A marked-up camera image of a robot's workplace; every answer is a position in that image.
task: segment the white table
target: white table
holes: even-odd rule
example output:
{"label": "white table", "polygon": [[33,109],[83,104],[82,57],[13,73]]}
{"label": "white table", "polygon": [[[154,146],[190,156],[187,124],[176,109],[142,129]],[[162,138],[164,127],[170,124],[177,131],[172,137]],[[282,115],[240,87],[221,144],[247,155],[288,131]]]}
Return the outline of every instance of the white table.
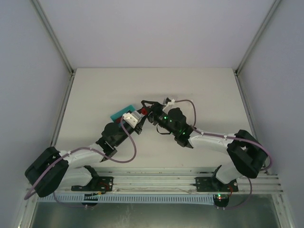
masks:
{"label": "white table", "polygon": [[[230,68],[90,68],[78,69],[67,103],[56,148],[88,146],[101,137],[110,116],[128,105],[140,108],[141,100],[162,102],[170,97],[191,99],[200,129],[218,133],[250,132],[241,96]],[[191,104],[179,103],[187,122],[193,123]],[[195,168],[217,167],[227,155],[180,147],[172,135],[160,135],[148,121],[142,134],[132,134],[138,154],[127,164],[112,161],[94,167]],[[129,139],[117,147],[118,160],[133,155]]]}

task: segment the perforated rail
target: perforated rail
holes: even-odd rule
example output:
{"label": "perforated rail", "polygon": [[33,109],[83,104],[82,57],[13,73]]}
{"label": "perforated rail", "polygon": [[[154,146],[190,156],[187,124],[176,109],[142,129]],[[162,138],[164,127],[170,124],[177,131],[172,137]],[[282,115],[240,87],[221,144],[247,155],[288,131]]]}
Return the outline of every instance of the perforated rail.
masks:
{"label": "perforated rail", "polygon": [[[161,195],[161,194],[105,194],[85,197],[81,193],[58,193],[56,197],[64,203],[185,203],[213,205],[212,195]],[[39,198],[38,202],[55,202],[53,195]]]}

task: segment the teal object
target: teal object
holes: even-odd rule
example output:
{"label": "teal object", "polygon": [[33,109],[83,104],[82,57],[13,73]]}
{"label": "teal object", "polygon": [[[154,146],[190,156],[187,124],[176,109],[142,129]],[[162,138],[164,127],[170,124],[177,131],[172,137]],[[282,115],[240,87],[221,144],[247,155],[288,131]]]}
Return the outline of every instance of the teal object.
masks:
{"label": "teal object", "polygon": [[115,122],[119,117],[121,117],[123,114],[127,113],[128,111],[134,112],[136,109],[133,105],[129,105],[128,107],[125,107],[124,109],[120,110],[119,112],[111,115],[111,120]]}

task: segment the gray floor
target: gray floor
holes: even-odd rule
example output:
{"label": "gray floor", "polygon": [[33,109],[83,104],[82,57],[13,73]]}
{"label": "gray floor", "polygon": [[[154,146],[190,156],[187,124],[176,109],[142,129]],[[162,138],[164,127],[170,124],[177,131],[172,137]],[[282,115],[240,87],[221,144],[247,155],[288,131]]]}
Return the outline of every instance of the gray floor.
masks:
{"label": "gray floor", "polygon": [[[230,205],[245,196],[231,197]],[[278,228],[268,196],[253,196],[236,210],[191,204],[99,204],[93,210],[38,203],[32,228]]]}

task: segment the black mounting plate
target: black mounting plate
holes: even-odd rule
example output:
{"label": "black mounting plate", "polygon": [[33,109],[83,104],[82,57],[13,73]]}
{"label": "black mounting plate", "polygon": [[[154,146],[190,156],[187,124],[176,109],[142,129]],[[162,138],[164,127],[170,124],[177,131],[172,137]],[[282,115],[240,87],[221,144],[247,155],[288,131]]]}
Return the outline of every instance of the black mounting plate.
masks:
{"label": "black mounting plate", "polygon": [[237,180],[232,180],[229,184],[224,184],[220,190],[216,190],[211,183],[211,177],[196,177],[195,184],[197,192],[238,192]]}
{"label": "black mounting plate", "polygon": [[108,192],[112,191],[113,188],[113,177],[98,177],[96,186],[92,189],[90,186],[72,186],[72,191],[101,191]]}

